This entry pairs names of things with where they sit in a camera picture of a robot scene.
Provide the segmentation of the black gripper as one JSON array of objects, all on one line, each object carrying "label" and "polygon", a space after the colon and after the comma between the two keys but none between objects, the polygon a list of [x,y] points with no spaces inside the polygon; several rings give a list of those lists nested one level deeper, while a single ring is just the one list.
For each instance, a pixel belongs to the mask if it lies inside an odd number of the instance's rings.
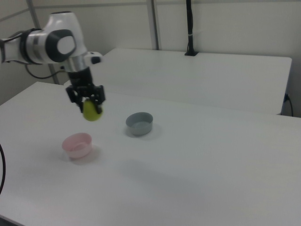
[{"label": "black gripper", "polygon": [[104,87],[95,86],[93,84],[92,74],[89,67],[79,72],[67,73],[71,82],[65,90],[72,103],[75,103],[83,113],[83,97],[89,97],[92,102],[96,113],[103,112],[103,102],[106,100]]}]

